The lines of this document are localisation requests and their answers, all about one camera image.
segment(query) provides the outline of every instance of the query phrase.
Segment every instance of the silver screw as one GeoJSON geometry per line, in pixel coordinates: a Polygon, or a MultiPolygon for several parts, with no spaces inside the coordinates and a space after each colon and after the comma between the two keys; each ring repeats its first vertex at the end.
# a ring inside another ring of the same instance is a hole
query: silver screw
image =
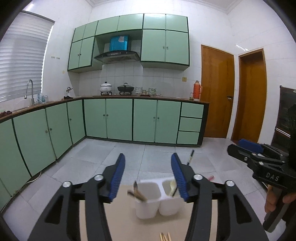
{"type": "Polygon", "coordinates": [[[228,180],[228,181],[226,182],[226,185],[229,186],[229,187],[233,187],[235,184],[234,184],[233,181],[228,180]]]}
{"type": "Polygon", "coordinates": [[[95,179],[96,181],[100,181],[100,180],[103,180],[103,179],[104,179],[104,176],[103,176],[103,175],[95,175],[95,176],[94,176],[94,179],[95,179]]]}
{"type": "Polygon", "coordinates": [[[201,175],[201,174],[195,174],[195,175],[193,176],[193,178],[194,178],[195,180],[201,180],[201,179],[202,179],[202,175],[201,175]]]}
{"type": "Polygon", "coordinates": [[[70,187],[71,185],[72,185],[72,183],[69,182],[69,181],[63,182],[63,187],[64,187],[64,188],[68,188],[68,187],[70,187]]]}

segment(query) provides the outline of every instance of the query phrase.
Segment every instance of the doorway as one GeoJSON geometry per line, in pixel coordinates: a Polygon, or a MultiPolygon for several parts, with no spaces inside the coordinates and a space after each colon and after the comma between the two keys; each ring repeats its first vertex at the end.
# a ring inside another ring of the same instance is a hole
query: doorway
{"type": "Polygon", "coordinates": [[[202,93],[209,102],[205,137],[226,138],[234,94],[234,56],[202,45],[202,93]]]}
{"type": "Polygon", "coordinates": [[[232,140],[258,142],[266,103],[266,67],[263,49],[239,56],[239,99],[232,140]]]}

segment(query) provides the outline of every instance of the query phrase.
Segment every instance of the ceiling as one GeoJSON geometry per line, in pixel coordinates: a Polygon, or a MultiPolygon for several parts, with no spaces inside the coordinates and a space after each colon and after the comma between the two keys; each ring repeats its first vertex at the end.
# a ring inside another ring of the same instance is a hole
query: ceiling
{"type": "MultiPolygon", "coordinates": [[[[99,6],[104,3],[109,3],[118,0],[86,0],[92,7],[99,6]]],[[[232,10],[241,0],[185,0],[190,2],[197,2],[209,7],[213,7],[218,10],[229,12],[232,10]]]]}

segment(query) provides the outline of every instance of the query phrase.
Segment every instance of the human hand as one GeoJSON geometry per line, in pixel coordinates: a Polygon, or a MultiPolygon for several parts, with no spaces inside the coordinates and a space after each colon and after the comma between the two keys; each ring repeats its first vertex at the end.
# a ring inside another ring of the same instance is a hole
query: human hand
{"type": "MultiPolygon", "coordinates": [[[[265,202],[265,212],[273,212],[276,209],[277,197],[272,191],[273,186],[268,185],[266,202],[265,202]]],[[[290,193],[283,197],[283,203],[291,203],[296,200],[296,193],[290,193]]]]}

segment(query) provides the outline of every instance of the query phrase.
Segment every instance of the faucet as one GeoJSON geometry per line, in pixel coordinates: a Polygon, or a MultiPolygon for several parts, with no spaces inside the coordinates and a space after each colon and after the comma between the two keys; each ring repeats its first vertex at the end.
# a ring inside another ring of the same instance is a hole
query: faucet
{"type": "Polygon", "coordinates": [[[25,99],[27,98],[27,92],[28,92],[28,86],[29,86],[29,82],[31,81],[32,84],[32,99],[31,99],[31,104],[34,105],[34,97],[33,97],[33,81],[31,79],[28,80],[27,82],[27,89],[26,89],[26,94],[25,94],[25,99]]]}

